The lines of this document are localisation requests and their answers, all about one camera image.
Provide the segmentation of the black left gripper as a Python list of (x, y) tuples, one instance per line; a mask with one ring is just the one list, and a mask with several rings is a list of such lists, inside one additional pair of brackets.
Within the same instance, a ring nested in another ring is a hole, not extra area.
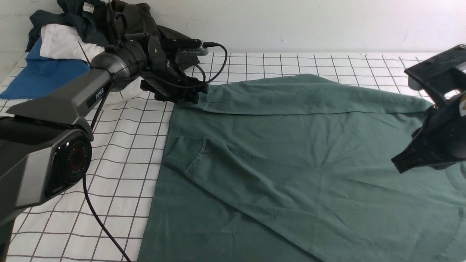
[(148, 68), (141, 73), (140, 88), (154, 94), (158, 101), (178, 103), (198, 103), (199, 94), (208, 93), (208, 82), (205, 79), (198, 80), (189, 77), (182, 69), (182, 65), (193, 65), (195, 62), (181, 62), (182, 56), (195, 57), (193, 55), (166, 54), (161, 47), (160, 39), (156, 35), (148, 35), (147, 48)]

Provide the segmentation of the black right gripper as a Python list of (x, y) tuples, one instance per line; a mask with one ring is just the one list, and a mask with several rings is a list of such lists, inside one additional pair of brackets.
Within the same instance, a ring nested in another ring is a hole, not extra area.
[(448, 104), (447, 93), (465, 91), (466, 46), (460, 44), (404, 70), (408, 86), (426, 91), (433, 103), (441, 108)]

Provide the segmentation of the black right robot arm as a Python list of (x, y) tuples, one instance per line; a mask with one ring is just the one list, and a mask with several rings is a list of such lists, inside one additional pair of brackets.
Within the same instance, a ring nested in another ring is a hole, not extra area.
[(466, 159), (466, 47), (454, 46), (407, 68), (408, 85), (426, 91), (433, 105), (412, 141), (391, 160), (400, 173), (429, 166), (442, 170)]

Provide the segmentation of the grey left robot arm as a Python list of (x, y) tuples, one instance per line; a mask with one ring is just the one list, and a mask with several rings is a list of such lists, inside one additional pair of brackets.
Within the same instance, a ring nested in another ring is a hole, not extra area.
[(182, 55), (208, 54), (198, 39), (163, 39), (148, 33), (118, 36), (90, 63), (91, 70), (52, 93), (18, 103), (1, 117), (1, 261), (7, 257), (18, 215), (78, 183), (92, 159), (93, 126), (86, 116), (138, 77), (157, 99), (197, 103), (207, 81), (188, 77), (177, 65)]

